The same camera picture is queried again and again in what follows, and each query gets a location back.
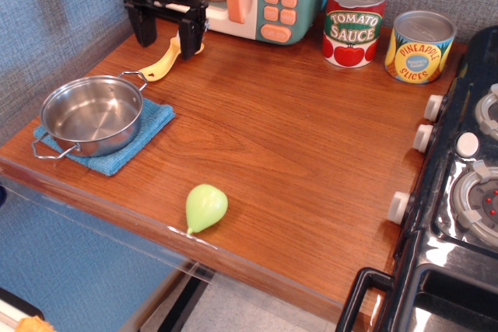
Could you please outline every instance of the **tomato sauce can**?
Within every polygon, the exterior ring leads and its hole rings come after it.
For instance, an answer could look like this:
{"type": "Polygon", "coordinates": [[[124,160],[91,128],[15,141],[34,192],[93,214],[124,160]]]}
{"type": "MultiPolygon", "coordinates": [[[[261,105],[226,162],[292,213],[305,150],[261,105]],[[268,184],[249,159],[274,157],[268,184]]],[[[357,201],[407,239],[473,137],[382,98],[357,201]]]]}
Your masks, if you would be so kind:
{"type": "Polygon", "coordinates": [[[386,70],[407,83],[436,80],[444,69],[456,33],[456,25],[439,13],[402,13],[393,25],[384,63],[386,70]]]}
{"type": "Polygon", "coordinates": [[[334,65],[359,68],[375,56],[387,0],[328,0],[323,54],[334,65]]]}

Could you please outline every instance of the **blue floor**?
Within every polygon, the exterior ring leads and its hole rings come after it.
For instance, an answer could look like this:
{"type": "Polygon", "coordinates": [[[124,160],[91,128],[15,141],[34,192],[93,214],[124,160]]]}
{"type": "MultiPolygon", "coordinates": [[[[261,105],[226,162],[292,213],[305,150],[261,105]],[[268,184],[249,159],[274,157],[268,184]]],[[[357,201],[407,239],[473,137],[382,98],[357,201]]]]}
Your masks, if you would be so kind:
{"type": "Polygon", "coordinates": [[[0,207],[0,288],[40,309],[58,332],[119,330],[180,262],[123,229],[26,194],[31,201],[8,191],[0,207]]]}

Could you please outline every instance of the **blue dish towel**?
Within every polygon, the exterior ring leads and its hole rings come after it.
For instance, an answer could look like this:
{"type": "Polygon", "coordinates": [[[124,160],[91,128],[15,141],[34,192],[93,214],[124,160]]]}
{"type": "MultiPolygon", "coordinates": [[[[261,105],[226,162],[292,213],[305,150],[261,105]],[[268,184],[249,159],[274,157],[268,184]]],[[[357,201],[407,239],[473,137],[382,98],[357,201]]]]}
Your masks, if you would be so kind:
{"type": "MultiPolygon", "coordinates": [[[[114,175],[174,118],[175,113],[173,112],[173,108],[169,105],[159,105],[148,99],[144,99],[143,109],[140,115],[142,116],[142,123],[139,132],[135,139],[123,149],[101,157],[78,157],[71,153],[66,157],[104,175],[114,175]]],[[[34,131],[34,137],[40,138],[45,132],[44,127],[39,126],[34,131]]],[[[55,140],[50,136],[47,136],[42,142],[58,152],[63,152],[55,140]]]]}

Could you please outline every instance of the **green toy pear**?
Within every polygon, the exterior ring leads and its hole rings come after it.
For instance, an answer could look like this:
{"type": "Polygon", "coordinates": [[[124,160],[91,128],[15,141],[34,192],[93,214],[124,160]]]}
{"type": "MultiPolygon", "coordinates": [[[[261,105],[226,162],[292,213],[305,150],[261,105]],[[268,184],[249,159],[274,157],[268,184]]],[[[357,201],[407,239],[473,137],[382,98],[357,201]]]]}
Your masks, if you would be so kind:
{"type": "Polygon", "coordinates": [[[187,197],[187,234],[201,232],[217,223],[226,213],[228,199],[216,187],[200,184],[187,197]]]}

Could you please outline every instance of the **oven door handle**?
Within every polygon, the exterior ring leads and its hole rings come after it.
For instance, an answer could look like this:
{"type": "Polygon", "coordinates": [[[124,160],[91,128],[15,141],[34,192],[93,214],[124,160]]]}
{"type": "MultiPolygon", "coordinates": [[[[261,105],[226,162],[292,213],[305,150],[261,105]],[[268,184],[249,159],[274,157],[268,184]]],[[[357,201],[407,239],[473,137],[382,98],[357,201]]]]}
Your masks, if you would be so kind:
{"type": "Polygon", "coordinates": [[[356,279],[349,291],[348,299],[344,305],[335,332],[352,331],[352,326],[356,321],[356,317],[358,316],[359,309],[368,288],[376,288],[385,292],[385,302],[393,288],[393,283],[394,278],[392,276],[374,268],[365,267],[358,271],[356,279]]]}

